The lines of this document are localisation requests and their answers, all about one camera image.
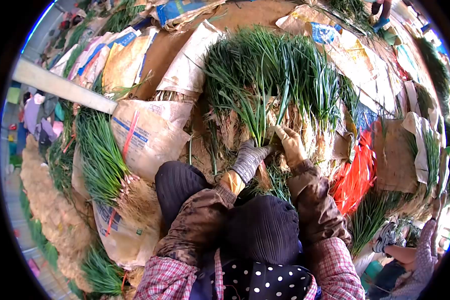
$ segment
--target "white pole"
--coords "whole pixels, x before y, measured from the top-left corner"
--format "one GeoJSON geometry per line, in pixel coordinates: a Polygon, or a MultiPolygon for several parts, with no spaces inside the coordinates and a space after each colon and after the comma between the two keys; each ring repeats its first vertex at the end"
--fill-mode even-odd
{"type": "Polygon", "coordinates": [[[97,111],[112,114],[117,107],[115,101],[79,86],[23,58],[18,60],[12,78],[17,82],[97,111]]]}

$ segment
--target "orange plastic strap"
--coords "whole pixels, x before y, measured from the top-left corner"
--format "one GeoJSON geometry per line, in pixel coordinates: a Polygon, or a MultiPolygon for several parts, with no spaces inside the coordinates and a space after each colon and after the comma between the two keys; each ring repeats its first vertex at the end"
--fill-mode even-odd
{"type": "Polygon", "coordinates": [[[75,138],[75,135],[72,134],[72,139],[68,142],[68,145],[66,145],[65,149],[63,149],[63,153],[65,153],[67,151],[67,149],[70,147],[74,138],[75,138]]]}
{"type": "Polygon", "coordinates": [[[128,270],[125,270],[125,274],[123,275],[123,281],[122,281],[122,293],[123,293],[123,286],[125,285],[125,279],[127,278],[127,272],[128,272],[128,270]]]}
{"type": "Polygon", "coordinates": [[[105,232],[105,237],[108,237],[108,235],[110,234],[110,230],[112,229],[112,222],[113,222],[114,217],[115,217],[115,208],[112,209],[112,213],[110,214],[110,221],[108,221],[108,228],[105,232]]]}
{"type": "Polygon", "coordinates": [[[130,124],[130,129],[128,130],[128,134],[126,135],[125,144],[123,145],[123,151],[122,151],[122,158],[123,161],[125,161],[127,157],[127,152],[129,150],[130,141],[132,141],[133,132],[135,131],[135,127],[137,127],[138,123],[138,117],[140,116],[140,111],[135,110],[135,113],[133,114],[133,120],[130,124]]]}

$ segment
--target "gloved hand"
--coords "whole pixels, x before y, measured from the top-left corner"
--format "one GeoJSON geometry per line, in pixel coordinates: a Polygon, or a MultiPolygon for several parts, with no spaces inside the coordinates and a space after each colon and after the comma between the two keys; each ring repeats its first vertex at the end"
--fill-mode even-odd
{"type": "Polygon", "coordinates": [[[238,149],[238,156],[232,170],[235,171],[244,183],[248,183],[255,175],[258,165],[275,148],[271,145],[264,147],[255,147],[252,139],[243,141],[238,149]]]}
{"type": "Polygon", "coordinates": [[[282,129],[280,126],[274,126],[273,128],[278,137],[282,140],[286,163],[290,168],[295,167],[307,159],[300,134],[290,128],[282,129]]]}

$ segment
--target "black polka dot clothing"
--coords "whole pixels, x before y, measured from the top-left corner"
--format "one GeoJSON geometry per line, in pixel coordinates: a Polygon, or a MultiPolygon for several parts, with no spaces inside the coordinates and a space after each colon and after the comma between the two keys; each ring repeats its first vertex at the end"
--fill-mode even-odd
{"type": "MultiPolygon", "coordinates": [[[[224,300],[302,300],[312,280],[307,269],[296,265],[234,260],[222,266],[224,300]]],[[[213,296],[215,274],[210,276],[213,296]]]]}

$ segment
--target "plaid shirt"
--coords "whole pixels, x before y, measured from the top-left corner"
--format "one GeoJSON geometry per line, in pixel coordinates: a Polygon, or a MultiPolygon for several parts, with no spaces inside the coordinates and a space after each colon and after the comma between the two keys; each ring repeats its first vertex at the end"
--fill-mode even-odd
{"type": "MultiPolygon", "coordinates": [[[[365,299],[365,292],[360,284],[360,278],[350,258],[345,243],[330,237],[315,243],[313,251],[322,253],[322,259],[314,268],[315,276],[304,300],[313,300],[318,285],[321,287],[322,299],[365,299]]],[[[190,297],[192,285],[197,279],[197,267],[169,257],[153,256],[145,266],[145,273],[138,285],[133,299],[177,299],[187,300],[190,297]]],[[[222,262],[220,249],[215,253],[215,288],[218,300],[224,299],[222,262]]]]}

